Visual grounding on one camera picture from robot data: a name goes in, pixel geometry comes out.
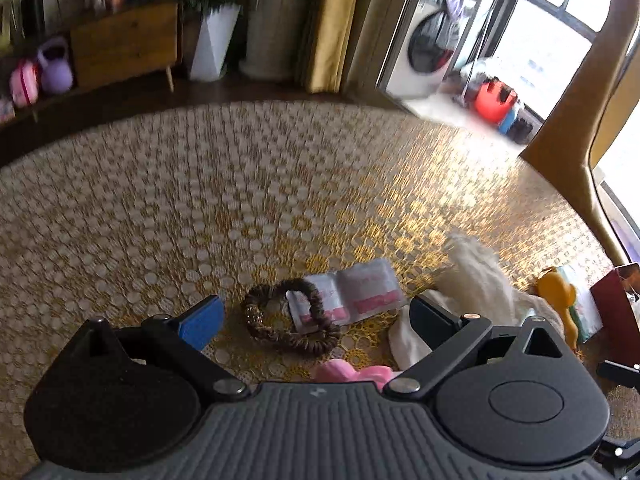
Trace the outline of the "pink white sachet packet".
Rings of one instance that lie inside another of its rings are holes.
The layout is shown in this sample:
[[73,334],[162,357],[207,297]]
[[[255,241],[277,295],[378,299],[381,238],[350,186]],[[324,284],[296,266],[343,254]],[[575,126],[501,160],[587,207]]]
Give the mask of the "pink white sachet packet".
[[395,271],[386,259],[308,275],[304,280],[318,289],[324,313],[337,326],[356,323],[406,304]]

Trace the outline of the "orange plush toy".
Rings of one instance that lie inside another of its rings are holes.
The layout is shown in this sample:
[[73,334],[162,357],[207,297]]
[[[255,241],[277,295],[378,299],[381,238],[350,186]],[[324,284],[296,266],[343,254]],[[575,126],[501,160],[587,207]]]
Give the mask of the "orange plush toy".
[[577,299],[575,286],[570,284],[554,266],[544,270],[544,273],[537,278],[536,289],[538,295],[544,298],[559,315],[564,327],[565,342],[574,352],[577,352],[579,330],[570,315],[570,308],[574,306]]

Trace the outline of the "brown hair scrunchie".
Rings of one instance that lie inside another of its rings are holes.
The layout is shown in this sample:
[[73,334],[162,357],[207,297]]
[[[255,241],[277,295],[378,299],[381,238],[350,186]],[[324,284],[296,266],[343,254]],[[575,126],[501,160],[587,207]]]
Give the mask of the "brown hair scrunchie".
[[[301,333],[291,312],[291,296],[301,294],[306,300],[311,333]],[[320,292],[304,278],[288,278],[277,284],[253,286],[241,302],[241,311],[250,336],[261,344],[301,356],[325,356],[341,339],[341,329],[323,307]]]

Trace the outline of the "white crumpled cloth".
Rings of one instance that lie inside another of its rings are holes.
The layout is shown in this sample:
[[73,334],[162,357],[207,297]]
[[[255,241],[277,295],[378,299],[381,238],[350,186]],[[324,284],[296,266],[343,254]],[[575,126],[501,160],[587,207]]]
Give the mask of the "white crumpled cloth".
[[[423,293],[429,304],[455,316],[477,313],[497,326],[520,326],[529,316],[540,315],[561,336],[565,335],[558,312],[546,300],[513,287],[495,253],[475,237],[451,234],[442,250],[448,264],[435,271],[436,287]],[[388,341],[400,370],[413,366],[436,348],[419,336],[418,324],[410,320],[408,306],[399,310]]]

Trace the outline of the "red metal box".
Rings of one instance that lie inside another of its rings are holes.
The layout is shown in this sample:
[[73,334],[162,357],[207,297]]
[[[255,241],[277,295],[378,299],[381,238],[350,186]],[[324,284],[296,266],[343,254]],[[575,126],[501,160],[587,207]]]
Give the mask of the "red metal box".
[[616,266],[592,285],[591,295],[608,338],[610,359],[639,363],[639,265]]

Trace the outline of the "teal white tissue pack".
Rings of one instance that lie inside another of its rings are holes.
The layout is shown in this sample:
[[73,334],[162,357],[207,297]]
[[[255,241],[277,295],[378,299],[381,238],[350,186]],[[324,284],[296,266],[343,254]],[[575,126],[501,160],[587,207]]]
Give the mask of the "teal white tissue pack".
[[570,264],[560,266],[559,271],[576,289],[576,300],[570,307],[570,316],[578,328],[578,342],[585,344],[602,330],[600,313],[585,277]]

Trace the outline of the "white bunny plush toy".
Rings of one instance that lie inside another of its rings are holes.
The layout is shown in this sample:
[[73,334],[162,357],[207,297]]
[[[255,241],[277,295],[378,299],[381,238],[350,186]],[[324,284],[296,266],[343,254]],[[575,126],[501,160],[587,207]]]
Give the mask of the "white bunny plush toy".
[[318,365],[311,377],[315,382],[328,382],[329,384],[373,382],[378,390],[382,390],[388,382],[398,375],[399,372],[395,372],[385,365],[367,366],[356,370],[352,364],[345,360],[330,359]]

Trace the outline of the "purple kettle toy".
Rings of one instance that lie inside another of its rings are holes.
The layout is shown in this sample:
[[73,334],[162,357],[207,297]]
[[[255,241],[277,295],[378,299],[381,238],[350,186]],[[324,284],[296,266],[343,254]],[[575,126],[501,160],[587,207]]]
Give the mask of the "purple kettle toy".
[[63,94],[73,87],[73,71],[68,62],[68,44],[62,36],[44,42],[37,51],[41,87],[45,92]]

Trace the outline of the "white washing machine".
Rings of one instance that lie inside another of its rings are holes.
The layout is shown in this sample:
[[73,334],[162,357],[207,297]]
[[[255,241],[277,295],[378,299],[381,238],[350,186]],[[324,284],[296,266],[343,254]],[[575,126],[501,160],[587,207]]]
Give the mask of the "white washing machine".
[[434,93],[460,39],[460,21],[450,18],[446,0],[409,0],[390,51],[384,90],[394,99]]

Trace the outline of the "pink toy backpack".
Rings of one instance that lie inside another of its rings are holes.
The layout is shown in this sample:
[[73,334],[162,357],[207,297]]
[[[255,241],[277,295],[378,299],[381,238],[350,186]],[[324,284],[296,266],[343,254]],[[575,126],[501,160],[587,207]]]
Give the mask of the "pink toy backpack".
[[18,108],[32,106],[38,100],[38,70],[32,61],[21,60],[10,77],[12,101]]

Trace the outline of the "yellow curtain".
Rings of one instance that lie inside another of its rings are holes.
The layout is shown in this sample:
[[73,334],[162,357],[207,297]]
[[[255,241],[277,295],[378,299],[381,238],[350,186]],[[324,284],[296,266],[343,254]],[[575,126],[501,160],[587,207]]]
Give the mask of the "yellow curtain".
[[357,0],[312,0],[300,81],[309,93],[337,93]]

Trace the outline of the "wooden drawer cabinet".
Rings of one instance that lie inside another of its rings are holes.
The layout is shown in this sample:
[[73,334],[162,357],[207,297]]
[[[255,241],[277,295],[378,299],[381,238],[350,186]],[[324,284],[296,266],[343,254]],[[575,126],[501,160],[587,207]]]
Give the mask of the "wooden drawer cabinet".
[[163,70],[178,62],[178,6],[130,6],[70,30],[77,87],[92,90]]

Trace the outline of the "white angular planter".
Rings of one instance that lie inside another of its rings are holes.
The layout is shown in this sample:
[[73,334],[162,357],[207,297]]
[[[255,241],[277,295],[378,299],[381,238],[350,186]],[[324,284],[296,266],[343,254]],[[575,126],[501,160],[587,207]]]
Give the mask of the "white angular planter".
[[189,77],[192,81],[213,82],[222,77],[224,60],[241,7],[226,3],[203,16]]

